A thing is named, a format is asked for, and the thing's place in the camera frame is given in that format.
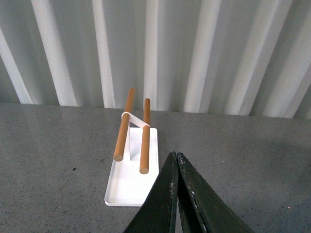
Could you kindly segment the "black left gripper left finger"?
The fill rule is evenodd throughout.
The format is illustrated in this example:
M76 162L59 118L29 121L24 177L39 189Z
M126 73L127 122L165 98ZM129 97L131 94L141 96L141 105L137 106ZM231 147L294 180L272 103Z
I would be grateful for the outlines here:
M171 152L138 213L124 230L126 233L175 232L178 190L178 164Z

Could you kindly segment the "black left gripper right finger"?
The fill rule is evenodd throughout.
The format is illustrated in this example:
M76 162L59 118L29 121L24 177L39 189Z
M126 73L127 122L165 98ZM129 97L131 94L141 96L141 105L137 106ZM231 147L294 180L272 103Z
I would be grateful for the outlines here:
M252 233L184 154L177 154L178 205L185 233Z

